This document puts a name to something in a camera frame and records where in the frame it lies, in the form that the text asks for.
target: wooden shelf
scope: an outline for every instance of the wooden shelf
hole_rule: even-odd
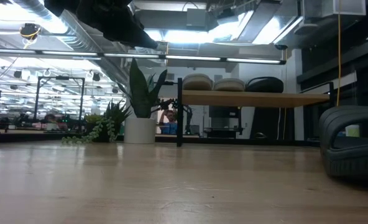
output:
[[[295,108],[329,100],[327,94],[249,93],[183,90],[184,105]]]

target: green plant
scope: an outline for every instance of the green plant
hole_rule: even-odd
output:
[[[121,123],[130,115],[129,108],[124,109],[121,107],[121,102],[113,103],[111,100],[108,103],[107,110],[105,111],[104,116],[101,115],[89,115],[86,116],[85,119],[89,123],[97,124],[93,130],[87,136],[82,136],[81,138],[77,137],[67,137],[62,139],[62,143],[71,143],[71,144],[81,144],[81,143],[89,143],[93,141],[95,138],[98,138],[101,134],[104,127],[107,128],[109,142],[113,142],[116,139],[117,128],[120,127]]]
[[[129,86],[127,91],[120,83],[117,85],[123,93],[126,94],[133,107],[134,114],[138,118],[150,118],[151,109],[156,106],[160,88],[165,83],[167,70],[163,71],[158,78],[158,82],[154,85],[154,75],[147,81],[144,74],[139,69],[136,60],[133,59],[130,67]]]
[[[100,121],[103,118],[101,115],[92,114],[92,115],[86,115],[85,120],[87,123],[95,124],[97,121]]]

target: ductwork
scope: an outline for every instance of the ductwork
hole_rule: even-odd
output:
[[[60,16],[60,20],[54,16],[39,0],[10,0],[11,2],[19,5],[29,13],[36,14],[44,22],[56,24],[63,22],[68,28],[66,33],[67,37],[57,37],[62,42],[66,43],[74,51],[77,52],[102,52],[100,46],[98,46],[94,40],[88,35],[88,33],[79,25],[78,21],[69,12],[64,11]],[[114,82],[127,83],[127,72],[121,67],[116,66],[110,60],[102,58],[101,60],[94,61],[95,64],[100,66],[106,75]]]

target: black cushion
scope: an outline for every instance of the black cushion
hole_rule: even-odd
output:
[[[282,93],[283,81],[275,77],[258,77],[247,82],[245,91],[258,93]]]

